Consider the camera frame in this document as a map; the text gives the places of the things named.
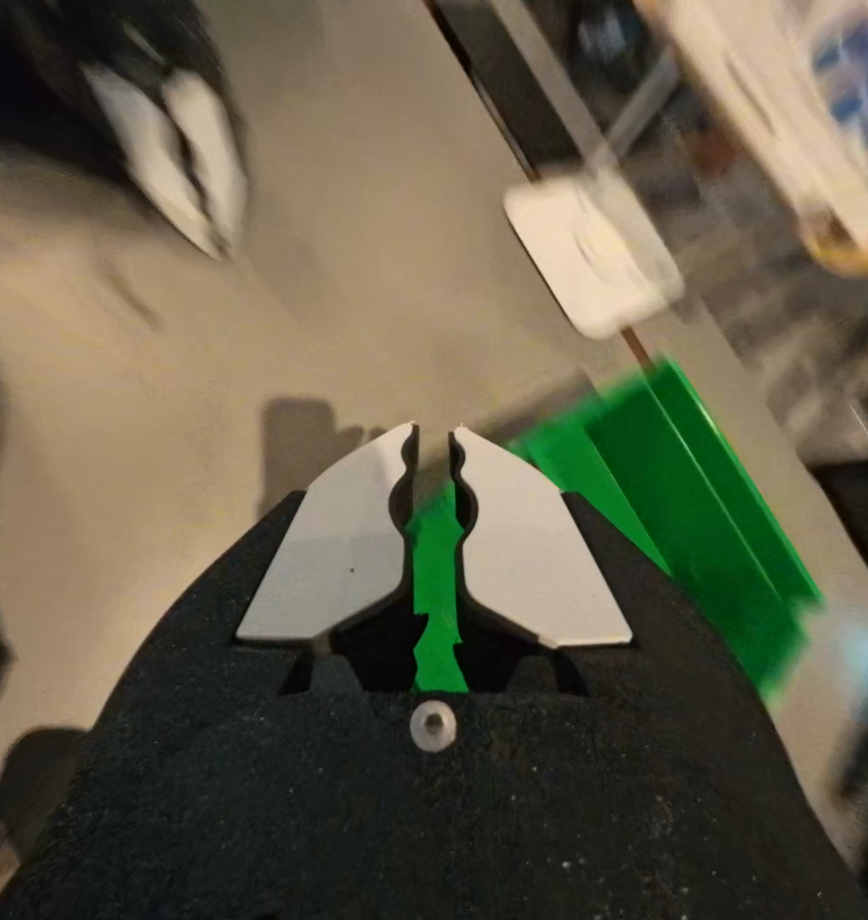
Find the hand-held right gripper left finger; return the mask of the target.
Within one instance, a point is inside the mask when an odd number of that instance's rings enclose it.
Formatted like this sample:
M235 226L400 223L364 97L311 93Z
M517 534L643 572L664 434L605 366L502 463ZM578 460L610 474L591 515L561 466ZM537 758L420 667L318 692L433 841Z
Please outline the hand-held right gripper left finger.
M410 595L419 428L407 422L337 460L302 495L235 638L339 654L410 657L419 636Z

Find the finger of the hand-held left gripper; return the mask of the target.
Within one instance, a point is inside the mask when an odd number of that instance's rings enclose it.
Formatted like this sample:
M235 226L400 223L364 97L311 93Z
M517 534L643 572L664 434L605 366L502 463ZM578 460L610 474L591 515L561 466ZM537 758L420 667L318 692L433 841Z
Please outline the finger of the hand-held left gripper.
M126 157L130 178L182 236L219 260L222 247L209 220L189 146L165 101L154 101L102 65L83 64L81 70Z
M203 76L187 70L174 72L163 86L163 97L189 146L219 247L240 247L249 178L229 108Z

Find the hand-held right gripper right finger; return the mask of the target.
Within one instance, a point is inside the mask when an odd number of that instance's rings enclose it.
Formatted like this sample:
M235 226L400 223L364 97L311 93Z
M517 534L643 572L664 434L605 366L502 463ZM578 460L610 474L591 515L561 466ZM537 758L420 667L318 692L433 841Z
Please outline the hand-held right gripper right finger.
M551 650L629 644L633 630L555 483L468 427L450 447L456 583L474 611Z

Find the green plastic tray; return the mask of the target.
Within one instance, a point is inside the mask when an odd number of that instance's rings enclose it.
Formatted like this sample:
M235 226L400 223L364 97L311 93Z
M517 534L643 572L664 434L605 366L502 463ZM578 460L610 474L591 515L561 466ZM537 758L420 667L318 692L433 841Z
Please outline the green plastic tray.
M820 592L677 364L659 362L506 447L688 593L764 702L781 693Z

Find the white box with blue print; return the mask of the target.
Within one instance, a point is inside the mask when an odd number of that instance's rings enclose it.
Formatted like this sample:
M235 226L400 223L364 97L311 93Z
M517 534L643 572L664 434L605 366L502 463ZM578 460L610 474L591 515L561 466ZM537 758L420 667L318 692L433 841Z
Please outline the white box with blue print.
M636 2L796 217L868 279L868 2Z

